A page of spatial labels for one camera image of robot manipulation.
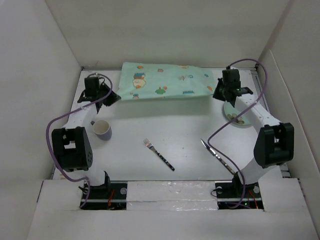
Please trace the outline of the green flower plate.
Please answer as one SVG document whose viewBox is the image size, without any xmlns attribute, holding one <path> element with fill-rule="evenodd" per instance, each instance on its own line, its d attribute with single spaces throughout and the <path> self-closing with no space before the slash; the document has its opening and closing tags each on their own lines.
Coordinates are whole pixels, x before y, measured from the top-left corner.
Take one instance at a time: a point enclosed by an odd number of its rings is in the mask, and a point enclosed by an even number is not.
<svg viewBox="0 0 320 240">
<path fill-rule="evenodd" d="M 223 104 L 223 113 L 226 119 L 230 121 L 231 119 L 234 119 L 236 116 L 238 116 L 241 112 L 235 109 L 229 102 L 226 101 Z M 248 127 L 252 125 L 244 115 L 236 118 L 232 123 L 241 127 Z"/>
</svg>

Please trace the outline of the green cartoon placemat cloth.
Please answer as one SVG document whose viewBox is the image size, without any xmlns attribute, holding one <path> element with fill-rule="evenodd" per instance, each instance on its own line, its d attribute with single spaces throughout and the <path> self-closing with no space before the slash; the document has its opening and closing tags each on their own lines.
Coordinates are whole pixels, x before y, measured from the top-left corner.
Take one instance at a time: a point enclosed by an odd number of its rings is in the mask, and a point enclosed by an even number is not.
<svg viewBox="0 0 320 240">
<path fill-rule="evenodd" d="M 205 97 L 221 74 L 191 65 L 124 62 L 117 94 L 124 101 Z"/>
</svg>

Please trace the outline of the purple ceramic mug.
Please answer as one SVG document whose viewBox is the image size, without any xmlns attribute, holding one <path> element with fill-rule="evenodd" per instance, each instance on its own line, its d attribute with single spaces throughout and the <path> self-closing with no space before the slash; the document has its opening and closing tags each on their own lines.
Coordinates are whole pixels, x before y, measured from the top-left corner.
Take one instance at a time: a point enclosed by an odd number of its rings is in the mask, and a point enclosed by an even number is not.
<svg viewBox="0 0 320 240">
<path fill-rule="evenodd" d="M 109 141 L 112 137 L 112 128 L 106 120 L 91 121 L 92 130 L 95 135 L 103 140 Z"/>
</svg>

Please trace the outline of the fork with black handle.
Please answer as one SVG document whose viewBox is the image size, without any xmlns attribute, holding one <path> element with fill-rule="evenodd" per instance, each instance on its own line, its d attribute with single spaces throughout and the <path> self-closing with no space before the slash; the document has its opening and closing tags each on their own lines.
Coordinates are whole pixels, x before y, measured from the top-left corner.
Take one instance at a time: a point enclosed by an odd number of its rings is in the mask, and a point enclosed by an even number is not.
<svg viewBox="0 0 320 240">
<path fill-rule="evenodd" d="M 175 171 L 175 168 L 155 149 L 155 147 L 150 143 L 150 141 L 146 138 L 143 140 L 144 144 L 148 149 L 150 149 L 153 153 L 155 153 L 171 171 Z"/>
</svg>

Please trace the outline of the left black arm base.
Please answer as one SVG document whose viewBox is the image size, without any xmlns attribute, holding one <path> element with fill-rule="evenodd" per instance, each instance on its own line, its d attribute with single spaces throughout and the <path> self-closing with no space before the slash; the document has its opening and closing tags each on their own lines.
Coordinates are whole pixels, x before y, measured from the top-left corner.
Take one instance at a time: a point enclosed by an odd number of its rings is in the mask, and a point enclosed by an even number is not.
<svg viewBox="0 0 320 240">
<path fill-rule="evenodd" d="M 79 206 L 81 210 L 122 211 L 127 209 L 128 182 L 111 181 L 106 171 L 104 172 L 104 183 L 91 186 L 89 194 L 87 183 L 78 188 L 82 191 Z"/>
</svg>

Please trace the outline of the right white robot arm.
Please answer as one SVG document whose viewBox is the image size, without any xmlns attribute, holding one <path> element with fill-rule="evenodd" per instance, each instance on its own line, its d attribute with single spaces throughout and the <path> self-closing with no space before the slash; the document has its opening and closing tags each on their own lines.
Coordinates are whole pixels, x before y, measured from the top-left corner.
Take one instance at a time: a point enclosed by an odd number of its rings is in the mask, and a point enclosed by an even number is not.
<svg viewBox="0 0 320 240">
<path fill-rule="evenodd" d="M 253 91 L 241 87 L 237 69 L 224 69 L 213 98 L 230 103 L 250 121 L 257 140 L 253 148 L 253 159 L 232 179 L 231 191 L 243 197 L 253 185 L 275 166 L 280 166 L 294 157 L 295 129 L 291 123 L 282 123 L 273 117 L 254 99 Z"/>
</svg>

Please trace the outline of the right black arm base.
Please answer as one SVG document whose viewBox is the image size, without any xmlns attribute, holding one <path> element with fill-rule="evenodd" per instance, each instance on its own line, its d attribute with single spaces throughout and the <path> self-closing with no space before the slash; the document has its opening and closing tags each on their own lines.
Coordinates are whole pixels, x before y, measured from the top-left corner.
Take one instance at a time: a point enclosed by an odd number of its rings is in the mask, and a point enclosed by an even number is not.
<svg viewBox="0 0 320 240">
<path fill-rule="evenodd" d="M 232 180 L 216 181 L 210 194 L 219 210 L 264 209 L 259 183 L 243 186 L 237 175 Z"/>
</svg>

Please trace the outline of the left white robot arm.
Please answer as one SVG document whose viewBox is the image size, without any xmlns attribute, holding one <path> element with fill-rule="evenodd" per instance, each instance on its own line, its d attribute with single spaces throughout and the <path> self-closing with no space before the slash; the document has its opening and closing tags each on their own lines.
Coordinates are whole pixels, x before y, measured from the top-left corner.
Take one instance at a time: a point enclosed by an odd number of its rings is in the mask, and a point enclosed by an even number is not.
<svg viewBox="0 0 320 240">
<path fill-rule="evenodd" d="M 93 150 L 86 126 L 102 107 L 110 107 L 121 97 L 113 91 L 109 77 L 92 73 L 84 78 L 84 90 L 75 101 L 75 109 L 56 117 L 46 127 L 46 142 L 55 167 L 69 181 L 89 181 Z"/>
</svg>

